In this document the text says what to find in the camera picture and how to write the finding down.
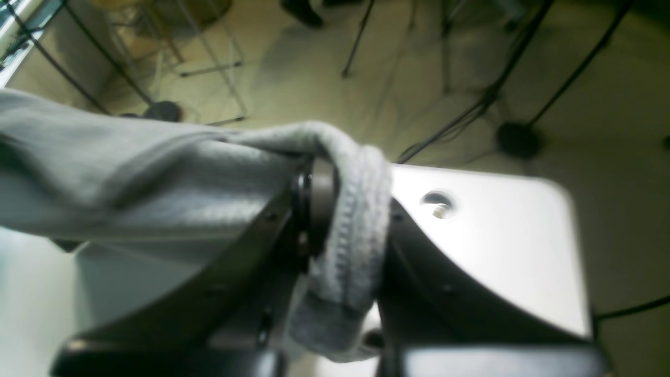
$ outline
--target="shoe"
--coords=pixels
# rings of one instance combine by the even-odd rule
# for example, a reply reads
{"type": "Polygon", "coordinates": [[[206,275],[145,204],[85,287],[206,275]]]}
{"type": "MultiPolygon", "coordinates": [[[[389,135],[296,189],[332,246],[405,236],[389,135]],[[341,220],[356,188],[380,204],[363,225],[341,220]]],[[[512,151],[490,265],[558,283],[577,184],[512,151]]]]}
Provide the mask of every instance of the shoe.
{"type": "Polygon", "coordinates": [[[342,5],[358,5],[363,0],[324,0],[324,7],[339,7],[342,5]]]}
{"type": "Polygon", "coordinates": [[[324,20],[314,12],[308,1],[282,0],[281,7],[309,28],[319,29],[324,25],[324,20]]]}

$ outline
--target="tripod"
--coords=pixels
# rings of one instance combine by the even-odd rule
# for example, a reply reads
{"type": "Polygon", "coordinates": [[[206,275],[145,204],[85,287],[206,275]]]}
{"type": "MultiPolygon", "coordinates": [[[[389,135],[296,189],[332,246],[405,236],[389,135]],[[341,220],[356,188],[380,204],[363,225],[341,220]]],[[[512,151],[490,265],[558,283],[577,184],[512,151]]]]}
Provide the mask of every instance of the tripod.
{"type": "MultiPolygon", "coordinates": [[[[574,81],[579,77],[579,75],[586,69],[586,67],[591,63],[591,61],[596,57],[596,55],[608,45],[612,34],[619,26],[624,16],[630,10],[634,0],[625,0],[621,8],[616,12],[614,21],[605,31],[605,34],[600,38],[598,43],[594,46],[591,52],[586,56],[584,61],[573,71],[573,73],[568,77],[568,79],[563,83],[563,85],[556,91],[554,96],[550,98],[547,104],[542,107],[542,109],[532,118],[528,123],[516,123],[516,122],[506,122],[502,124],[496,131],[496,141],[500,150],[503,152],[525,160],[529,160],[539,153],[542,145],[541,139],[537,132],[533,129],[537,121],[544,115],[547,110],[569,89],[569,87],[574,83],[574,81]]],[[[531,40],[537,33],[537,29],[544,20],[547,12],[553,5],[553,0],[544,0],[540,10],[537,12],[537,15],[532,19],[531,23],[528,25],[527,31],[523,34],[519,45],[513,50],[512,56],[503,69],[500,76],[491,84],[487,90],[484,92],[483,96],[447,123],[443,128],[438,132],[427,138],[420,144],[410,147],[405,153],[403,153],[399,158],[397,163],[404,164],[409,161],[412,157],[416,156],[420,151],[425,149],[427,146],[439,140],[440,138],[448,135],[449,131],[457,129],[457,134],[454,136],[458,137],[460,132],[466,129],[472,122],[477,120],[479,117],[484,115],[488,109],[496,103],[499,98],[500,90],[507,81],[509,75],[514,71],[517,66],[521,56],[527,49],[531,40]]]]}

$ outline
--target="tripod leg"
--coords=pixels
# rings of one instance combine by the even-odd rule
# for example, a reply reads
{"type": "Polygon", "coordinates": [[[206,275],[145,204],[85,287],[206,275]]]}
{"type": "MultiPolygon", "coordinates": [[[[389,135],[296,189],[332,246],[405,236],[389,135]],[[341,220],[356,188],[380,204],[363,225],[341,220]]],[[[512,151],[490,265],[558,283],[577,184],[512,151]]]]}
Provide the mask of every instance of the tripod leg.
{"type": "Polygon", "coordinates": [[[409,15],[409,27],[408,30],[411,32],[414,30],[414,26],[416,26],[416,19],[417,19],[417,9],[419,8],[419,0],[411,0],[411,11],[409,15]]]}
{"type": "Polygon", "coordinates": [[[512,56],[510,57],[509,61],[507,62],[507,65],[505,66],[505,69],[503,69],[502,73],[500,76],[489,86],[489,88],[486,90],[482,98],[479,99],[473,106],[465,110],[463,113],[461,113],[459,116],[457,116],[454,120],[451,122],[447,123],[443,128],[441,128],[437,133],[432,135],[430,138],[427,138],[426,141],[421,143],[418,147],[414,148],[410,153],[408,153],[406,156],[403,155],[398,159],[398,164],[404,164],[406,163],[410,158],[414,157],[417,153],[422,151],[425,147],[429,146],[432,142],[436,141],[437,139],[440,138],[440,136],[444,135],[445,132],[447,132],[449,129],[452,129],[456,127],[457,125],[460,125],[464,119],[467,118],[467,116],[475,111],[477,111],[476,117],[481,116],[482,114],[486,113],[486,110],[495,103],[495,101],[498,99],[498,95],[500,93],[500,89],[503,87],[505,82],[507,81],[509,75],[514,71],[514,68],[517,66],[517,63],[523,56],[523,53],[526,51],[528,48],[528,45],[531,43],[531,40],[535,36],[537,29],[539,28],[540,24],[542,23],[542,20],[544,17],[547,15],[547,12],[553,5],[553,2],[555,0],[544,0],[542,2],[542,6],[540,10],[537,12],[535,15],[535,18],[533,18],[533,21],[529,24],[529,29],[528,32],[524,35],[523,39],[521,42],[519,42],[519,45],[517,48],[512,53],[512,56]]]}
{"type": "Polygon", "coordinates": [[[632,7],[632,3],[634,0],[626,0],[626,2],[621,6],[621,8],[616,12],[616,16],[614,17],[614,21],[610,24],[610,27],[607,28],[607,31],[605,34],[600,38],[598,43],[596,44],[595,47],[593,47],[593,50],[586,56],[584,61],[575,69],[574,72],[570,75],[570,77],[563,83],[560,89],[556,91],[556,94],[553,95],[553,97],[547,102],[546,105],[540,110],[536,116],[526,125],[526,127],[531,128],[537,121],[544,115],[544,113],[549,110],[549,108],[563,95],[563,93],[570,88],[570,85],[577,80],[577,78],[580,76],[580,74],[588,67],[589,63],[591,63],[591,60],[593,60],[598,53],[605,48],[610,39],[612,38],[612,34],[616,30],[616,28],[619,26],[621,21],[624,19],[626,14],[628,13],[628,10],[630,10],[630,7],[632,7]]]}
{"type": "Polygon", "coordinates": [[[458,15],[458,13],[463,9],[463,5],[465,5],[465,2],[467,0],[458,0],[454,8],[452,9],[451,12],[449,12],[449,15],[445,17],[442,20],[442,36],[446,36],[449,34],[449,31],[452,28],[452,25],[454,24],[454,19],[458,15]]]}
{"type": "Polygon", "coordinates": [[[370,18],[370,12],[372,12],[373,6],[375,6],[375,0],[370,0],[370,3],[368,3],[368,9],[365,11],[363,20],[360,22],[360,29],[358,29],[358,35],[356,36],[354,46],[351,48],[349,59],[346,61],[346,66],[344,67],[344,70],[342,70],[342,77],[344,78],[349,76],[349,68],[351,68],[351,64],[354,62],[354,57],[356,56],[356,51],[358,50],[358,44],[360,43],[360,38],[363,37],[365,27],[368,25],[368,18],[370,18]]]}

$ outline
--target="cable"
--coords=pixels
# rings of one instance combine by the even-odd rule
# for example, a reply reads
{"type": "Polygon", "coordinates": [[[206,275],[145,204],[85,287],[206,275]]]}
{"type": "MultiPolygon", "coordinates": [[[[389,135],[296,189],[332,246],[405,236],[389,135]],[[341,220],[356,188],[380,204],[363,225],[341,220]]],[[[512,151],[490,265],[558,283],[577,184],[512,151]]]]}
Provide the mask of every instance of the cable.
{"type": "Polygon", "coordinates": [[[427,138],[426,141],[420,143],[420,145],[414,150],[412,150],[410,153],[406,154],[406,156],[401,155],[398,158],[398,161],[396,162],[397,164],[404,164],[406,163],[410,158],[416,156],[417,153],[422,151],[425,147],[429,146],[431,143],[436,141],[437,139],[441,138],[445,132],[449,131],[450,129],[460,125],[463,120],[470,114],[472,114],[475,110],[480,108],[484,104],[484,97],[481,98],[479,101],[475,102],[472,106],[467,108],[465,111],[463,111],[459,116],[454,118],[451,122],[447,123],[441,130],[439,130],[437,133],[433,134],[431,137],[427,138]]]}
{"type": "MultiPolygon", "coordinates": [[[[462,125],[456,126],[456,127],[452,128],[452,129],[450,129],[450,130],[448,130],[448,131],[445,131],[445,132],[444,132],[444,133],[443,133],[443,134],[442,134],[436,141],[442,141],[444,138],[446,138],[447,136],[450,136],[450,135],[452,135],[452,134],[455,134],[455,135],[453,135],[453,136],[450,137],[449,139],[445,140],[445,141],[443,142],[443,144],[444,144],[444,143],[448,143],[448,142],[450,142],[450,141],[456,139],[456,138],[457,138],[463,131],[465,131],[465,129],[466,129],[466,128],[467,128],[473,121],[477,120],[477,118],[479,117],[479,114],[477,114],[477,113],[472,114],[472,115],[473,115],[473,116],[472,116],[470,119],[464,120],[463,123],[462,123],[462,125]]],[[[409,146],[406,150],[404,150],[402,153],[400,153],[400,157],[398,157],[398,159],[402,159],[402,157],[403,157],[404,155],[406,155],[410,150],[416,148],[419,144],[420,144],[420,143],[414,143],[414,144],[412,144],[411,146],[409,146]]]]}
{"type": "Polygon", "coordinates": [[[637,313],[642,313],[643,311],[648,311],[651,309],[656,309],[657,307],[661,307],[663,305],[670,304],[670,295],[661,297],[658,300],[650,301],[645,304],[640,304],[634,307],[626,308],[626,309],[621,309],[617,311],[611,311],[609,313],[604,313],[600,315],[596,315],[596,321],[604,321],[606,319],[614,319],[614,318],[619,318],[619,317],[624,317],[627,315],[633,315],[637,313]]]}

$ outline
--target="black stand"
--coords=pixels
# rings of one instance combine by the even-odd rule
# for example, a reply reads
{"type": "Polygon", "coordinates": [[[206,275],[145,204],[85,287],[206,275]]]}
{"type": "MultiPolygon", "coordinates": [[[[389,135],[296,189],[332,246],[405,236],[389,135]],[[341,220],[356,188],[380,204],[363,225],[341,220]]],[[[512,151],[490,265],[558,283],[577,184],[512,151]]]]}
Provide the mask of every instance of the black stand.
{"type": "MultiPolygon", "coordinates": [[[[415,19],[417,14],[418,1],[419,0],[411,0],[411,11],[409,16],[409,27],[408,27],[409,31],[412,31],[416,24],[415,19]]],[[[342,77],[344,78],[349,77],[349,70],[351,69],[351,64],[354,62],[354,58],[356,57],[356,53],[358,52],[358,44],[360,43],[360,39],[363,37],[363,32],[365,31],[365,27],[368,25],[368,19],[370,18],[370,13],[372,13],[374,6],[375,6],[375,0],[370,0],[370,2],[368,3],[368,7],[365,10],[365,15],[363,16],[363,19],[360,21],[360,28],[358,29],[356,40],[354,41],[354,45],[351,48],[351,52],[349,53],[349,59],[347,59],[346,66],[344,66],[344,69],[342,70],[342,77]]]]}
{"type": "Polygon", "coordinates": [[[607,47],[610,39],[612,38],[612,34],[619,26],[626,13],[628,13],[628,10],[630,10],[633,1],[634,0],[626,0],[623,6],[616,13],[614,21],[612,21],[609,28],[607,28],[605,34],[593,47],[593,50],[589,52],[584,61],[582,61],[577,69],[572,72],[570,77],[567,78],[567,80],[558,89],[558,91],[556,91],[553,97],[547,102],[546,105],[544,105],[544,107],[542,107],[542,109],[532,118],[530,122],[526,124],[508,122],[498,128],[496,139],[498,141],[498,145],[500,146],[500,150],[509,154],[510,156],[526,160],[537,155],[541,149],[541,139],[537,132],[533,129],[533,126],[542,117],[542,115],[544,115],[544,113],[546,113],[547,110],[549,110],[549,108],[565,93],[565,91],[570,88],[570,85],[575,82],[575,80],[586,69],[589,63],[591,63],[593,58],[595,58],[603,48],[607,47]]]}
{"type": "Polygon", "coordinates": [[[547,15],[547,12],[553,5],[553,2],[554,0],[544,0],[544,2],[542,2],[540,10],[537,12],[535,18],[533,18],[531,23],[528,25],[528,30],[521,38],[521,41],[519,42],[517,48],[514,49],[512,57],[505,66],[505,69],[502,71],[498,79],[495,80],[495,82],[493,82],[493,84],[489,86],[489,88],[486,90],[484,95],[479,99],[479,101],[475,102],[475,104],[473,104],[467,110],[459,114],[459,116],[454,118],[454,120],[447,123],[447,125],[445,125],[441,130],[432,135],[430,138],[427,138],[426,141],[420,143],[420,145],[418,145],[416,148],[410,148],[408,152],[400,156],[400,158],[397,161],[398,164],[406,163],[410,158],[416,156],[416,154],[422,151],[425,147],[429,146],[434,141],[440,139],[442,136],[446,134],[447,131],[454,129],[456,126],[461,125],[462,127],[467,127],[470,123],[475,121],[475,119],[484,115],[484,113],[486,113],[486,111],[488,110],[489,107],[491,107],[491,105],[496,103],[496,101],[498,100],[498,95],[500,94],[500,89],[503,87],[512,71],[514,71],[514,68],[516,68],[521,57],[523,56],[523,53],[526,51],[528,45],[531,43],[531,40],[537,33],[537,29],[544,20],[544,17],[547,15]]]}
{"type": "MultiPolygon", "coordinates": [[[[572,75],[570,75],[570,77],[556,92],[556,94],[554,94],[549,102],[542,108],[542,110],[540,110],[540,112],[538,112],[536,116],[534,116],[534,118],[529,123],[520,124],[507,122],[499,127],[496,133],[496,140],[500,150],[511,156],[526,160],[537,155],[542,147],[542,142],[540,136],[537,134],[537,132],[535,132],[535,130],[533,130],[533,126],[537,120],[539,120],[539,118],[565,93],[570,85],[572,85],[572,83],[579,77],[584,69],[586,69],[589,63],[591,63],[599,51],[607,46],[607,43],[612,37],[615,29],[619,26],[624,16],[628,13],[628,10],[630,10],[633,1],[634,0],[626,0],[624,2],[622,7],[617,11],[614,21],[610,24],[609,28],[593,48],[593,50],[588,54],[588,56],[586,56],[584,61],[577,67],[572,75]]],[[[537,29],[549,11],[552,3],[553,0],[545,0],[543,2],[541,9],[538,11],[533,21],[529,24],[528,30],[525,32],[525,35],[519,43],[519,46],[515,49],[509,63],[503,70],[500,77],[486,90],[482,98],[473,106],[457,116],[454,120],[445,125],[437,133],[426,139],[426,141],[420,143],[420,145],[418,145],[416,148],[410,148],[408,152],[400,156],[397,161],[398,164],[406,163],[410,158],[416,156],[416,154],[422,151],[425,147],[445,136],[447,131],[454,129],[457,126],[460,126],[460,130],[463,130],[475,119],[486,113],[488,108],[497,101],[500,90],[505,84],[505,81],[516,67],[517,62],[528,47],[530,41],[533,39],[533,36],[535,36],[537,33],[537,29]]]]}

